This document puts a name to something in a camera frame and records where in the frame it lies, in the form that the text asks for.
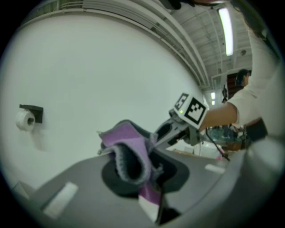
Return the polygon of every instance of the toilet paper roll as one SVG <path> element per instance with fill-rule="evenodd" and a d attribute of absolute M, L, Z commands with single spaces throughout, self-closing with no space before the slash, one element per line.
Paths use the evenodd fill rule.
<path fill-rule="evenodd" d="M 20 130 L 31 131 L 35 126 L 35 116 L 29 110 L 21 110 L 16 116 L 16 126 Z"/>

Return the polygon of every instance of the toilet paper holder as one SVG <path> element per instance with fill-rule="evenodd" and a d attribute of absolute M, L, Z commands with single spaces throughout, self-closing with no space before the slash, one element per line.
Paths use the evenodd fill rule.
<path fill-rule="evenodd" d="M 44 108 L 34 106 L 34 105 L 20 105 L 21 109 L 28 109 L 33 115 L 35 116 L 35 122 L 36 123 L 42 123 L 43 122 L 43 112 Z"/>

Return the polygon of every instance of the forearm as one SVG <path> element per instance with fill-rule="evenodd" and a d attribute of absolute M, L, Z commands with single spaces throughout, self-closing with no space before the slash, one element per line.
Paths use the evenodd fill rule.
<path fill-rule="evenodd" d="M 209 110 L 206 113 L 205 119 L 203 120 L 200 130 L 204 130 L 206 127 L 235 123 L 236 120 L 236 107 L 231 103 L 226 103 L 223 106 L 217 109 Z"/>

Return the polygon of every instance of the ceiling light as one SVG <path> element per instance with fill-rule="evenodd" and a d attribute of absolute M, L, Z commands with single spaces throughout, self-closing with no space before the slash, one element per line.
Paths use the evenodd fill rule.
<path fill-rule="evenodd" d="M 215 92 L 211 93 L 211 98 L 212 98 L 213 100 L 215 100 L 215 98 L 216 98 L 216 93 L 215 93 Z"/>
<path fill-rule="evenodd" d="M 224 37 L 226 40 L 226 54 L 230 56 L 233 54 L 233 35 L 232 35 L 232 22 L 227 8 L 219 9 L 219 15 L 222 20 Z"/>

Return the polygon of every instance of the white shirt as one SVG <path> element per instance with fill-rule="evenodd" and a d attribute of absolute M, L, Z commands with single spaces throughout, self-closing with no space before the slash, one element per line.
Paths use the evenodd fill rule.
<path fill-rule="evenodd" d="M 274 52 L 252 31 L 249 31 L 252 48 L 252 75 L 248 85 L 238 91 L 228 102 L 237 108 L 236 127 L 261 117 L 257 98 L 265 91 L 277 69 L 279 60 Z"/>

